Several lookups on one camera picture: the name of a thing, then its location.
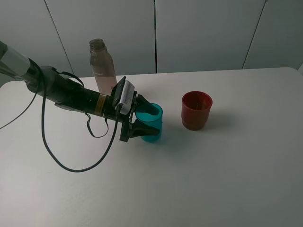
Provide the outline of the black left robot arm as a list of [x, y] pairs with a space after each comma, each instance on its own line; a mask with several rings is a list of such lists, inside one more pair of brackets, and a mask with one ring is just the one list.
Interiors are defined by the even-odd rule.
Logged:
[[132, 120], [134, 112], [158, 115], [159, 110], [139, 95], [134, 85], [125, 77], [114, 86], [108, 96], [64, 78], [64, 73], [59, 73], [53, 67], [37, 66], [34, 61], [4, 43], [0, 44], [0, 72], [24, 81], [31, 92], [45, 96], [59, 108], [121, 122], [121, 141], [160, 134], [160, 129]]

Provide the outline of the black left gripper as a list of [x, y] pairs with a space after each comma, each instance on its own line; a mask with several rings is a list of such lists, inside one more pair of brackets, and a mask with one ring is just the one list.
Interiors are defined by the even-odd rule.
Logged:
[[[106, 96], [106, 102], [103, 107], [103, 117], [115, 121], [116, 110], [112, 106], [113, 100], [114, 95]], [[160, 132], [159, 129], [148, 126], [138, 119], [132, 122], [135, 106], [136, 113], [158, 115], [160, 112], [157, 107], [153, 106], [142, 95], [137, 96], [137, 91], [135, 91], [133, 95], [131, 110], [126, 115], [122, 113], [119, 113], [117, 115], [117, 121], [122, 124], [119, 137], [120, 141], [128, 142], [130, 138], [141, 136], [156, 136]]]

